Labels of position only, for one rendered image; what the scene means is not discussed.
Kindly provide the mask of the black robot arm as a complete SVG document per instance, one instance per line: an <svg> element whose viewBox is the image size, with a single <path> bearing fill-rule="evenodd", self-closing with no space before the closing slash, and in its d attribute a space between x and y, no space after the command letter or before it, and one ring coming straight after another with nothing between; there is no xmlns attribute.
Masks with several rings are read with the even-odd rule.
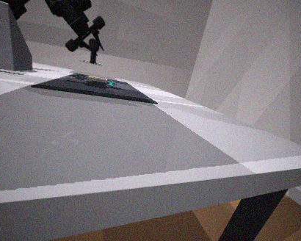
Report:
<svg viewBox="0 0 301 241"><path fill-rule="evenodd" d="M31 0L0 0L6 2L10 5L10 9L18 20L26 11L25 4ZM89 25L88 17L85 15L84 11L91 8L92 4L90 0L45 0L50 11L56 17L62 16L65 21L67 17L73 13L77 12L77 19L70 23L76 34L80 33L81 30L86 29Z"/></svg>

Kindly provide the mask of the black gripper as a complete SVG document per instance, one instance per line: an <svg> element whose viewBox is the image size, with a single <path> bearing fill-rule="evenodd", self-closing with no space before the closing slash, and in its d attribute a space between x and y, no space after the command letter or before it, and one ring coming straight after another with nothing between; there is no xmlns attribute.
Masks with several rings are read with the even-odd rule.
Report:
<svg viewBox="0 0 301 241"><path fill-rule="evenodd" d="M77 14L77 12L73 12L67 17L66 22L69 24L69 26L70 26L71 22L73 22L77 19L76 14ZM68 19L70 19L70 20L68 20ZM92 33L93 37L95 38L96 42L98 43L98 45L101 47L101 49L104 50L98 39L98 34L99 34L98 29L100 30L101 28L103 28L105 26L104 20L102 19L101 16L98 16L93 21L93 23L94 24L90 28L87 27L86 29L81 30L80 33L77 34L79 36L78 38L76 38L75 40L71 39L65 44L66 48L69 51L74 52L79 47L81 47L81 48L84 47L91 51L91 48L89 48L89 46L84 42L84 39L86 39L91 33Z"/></svg>

